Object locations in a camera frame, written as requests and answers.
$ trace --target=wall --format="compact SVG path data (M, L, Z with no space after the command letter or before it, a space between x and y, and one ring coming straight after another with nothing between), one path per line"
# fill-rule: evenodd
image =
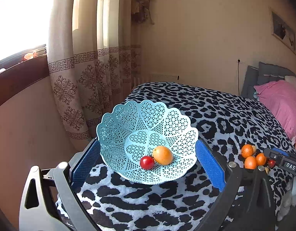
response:
M247 65L278 64L296 73L296 55L271 35L269 7L296 31L288 0L153 0L155 25L141 25L144 73L238 94Z
M30 168L56 167L75 153L56 109L49 77L0 106L0 208L14 227L18 228Z

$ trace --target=framed picture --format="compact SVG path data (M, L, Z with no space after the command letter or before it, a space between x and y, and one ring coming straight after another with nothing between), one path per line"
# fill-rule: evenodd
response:
M270 8L271 33L296 54L296 33Z

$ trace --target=upholstered headboard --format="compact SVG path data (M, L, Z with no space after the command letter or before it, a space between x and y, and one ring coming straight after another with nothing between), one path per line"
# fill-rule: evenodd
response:
M278 65L259 62L258 67L259 68L257 69L255 67L248 66L241 92L242 97L254 100L253 94L255 92L255 85L263 85L272 81L284 80L286 75L296 77L294 72Z

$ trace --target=bright window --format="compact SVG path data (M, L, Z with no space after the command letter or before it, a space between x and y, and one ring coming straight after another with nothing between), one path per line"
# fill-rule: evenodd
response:
M0 0L0 60L46 44L53 0Z

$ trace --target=light blue fruit basket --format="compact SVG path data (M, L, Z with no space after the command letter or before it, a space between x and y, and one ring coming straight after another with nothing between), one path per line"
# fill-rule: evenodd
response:
M163 102L144 100L118 104L105 113L97 126L101 156L105 164L127 180L160 184L182 177L196 162L195 143L198 130L190 118ZM166 146L173 161L163 166L155 163L150 170L139 166L140 159L152 155L157 146Z

